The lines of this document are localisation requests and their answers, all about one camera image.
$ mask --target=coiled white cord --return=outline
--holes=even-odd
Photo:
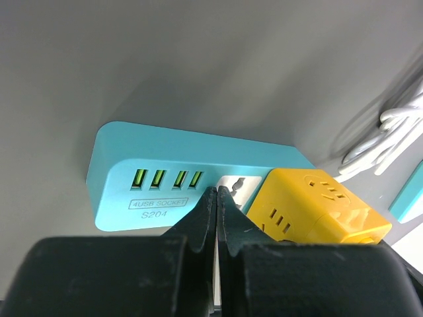
[[[373,166],[376,166],[374,174],[381,175],[423,134],[423,81],[409,102],[384,111],[380,120],[380,134],[354,147],[345,156],[335,180],[342,183]]]

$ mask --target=usb port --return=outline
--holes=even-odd
[[[194,176],[192,177],[191,183],[188,188],[195,188],[200,181],[201,175],[203,172],[196,172]]]
[[[181,170],[178,174],[178,177],[176,177],[176,180],[174,181],[173,188],[179,188],[182,186],[182,183],[184,182],[185,176],[187,171]]]
[[[154,175],[153,181],[151,182],[150,188],[159,188],[161,181],[163,180],[163,176],[165,175],[165,170],[156,170],[156,174]]]
[[[137,172],[135,173],[135,177],[134,177],[134,180],[132,182],[131,188],[141,189],[141,186],[143,185],[143,181],[144,181],[146,174],[147,174],[147,170],[137,170]]]

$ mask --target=yellow box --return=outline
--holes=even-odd
[[[274,240],[379,243],[392,224],[324,170],[276,168],[247,217]]]

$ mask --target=power cord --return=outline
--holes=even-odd
[[[423,67],[390,100],[394,104],[381,114],[379,134],[360,143],[344,157],[336,181],[342,183],[374,166],[374,174],[381,175],[423,134]]]

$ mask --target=blue power strip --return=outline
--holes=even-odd
[[[173,226],[225,176],[258,180],[242,208],[247,212],[276,167],[314,168],[295,147],[110,122],[97,133],[87,175],[95,225],[105,231]]]
[[[389,208],[400,223],[423,214],[423,161],[417,166]]]

